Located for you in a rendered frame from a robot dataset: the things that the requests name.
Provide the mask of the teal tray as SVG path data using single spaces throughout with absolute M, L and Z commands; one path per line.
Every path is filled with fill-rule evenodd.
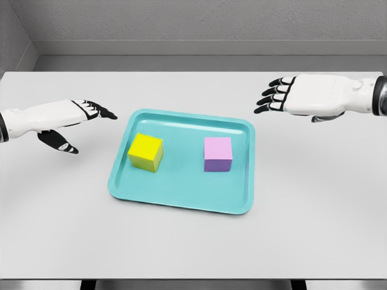
M 163 140 L 157 172 L 137 169 L 128 150 L 138 133 Z M 204 139 L 229 137 L 229 172 L 205 172 Z M 227 214 L 248 212 L 254 200 L 255 128 L 247 120 L 140 109 L 127 124 L 108 180 L 110 194 L 127 201 Z

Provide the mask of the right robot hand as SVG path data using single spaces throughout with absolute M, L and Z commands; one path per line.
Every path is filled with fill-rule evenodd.
M 333 120 L 346 111 L 344 95 L 350 79 L 323 74 L 282 77 L 269 83 L 256 102 L 255 114 L 268 111 L 312 116 L 312 122 Z

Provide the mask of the yellow cube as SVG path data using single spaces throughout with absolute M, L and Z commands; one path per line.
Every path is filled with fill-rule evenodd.
M 163 140 L 138 133 L 129 150 L 128 157 L 133 167 L 155 173 L 164 155 Z

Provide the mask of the purple cube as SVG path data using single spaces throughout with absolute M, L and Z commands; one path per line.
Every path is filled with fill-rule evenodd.
M 204 138 L 204 171 L 229 172 L 233 161 L 230 137 Z

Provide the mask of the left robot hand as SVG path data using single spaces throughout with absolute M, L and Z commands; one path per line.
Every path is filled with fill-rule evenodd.
M 47 146 L 61 152 L 78 154 L 79 151 L 56 130 L 75 126 L 95 118 L 116 120 L 107 108 L 89 100 L 61 100 L 27 109 L 31 129 Z

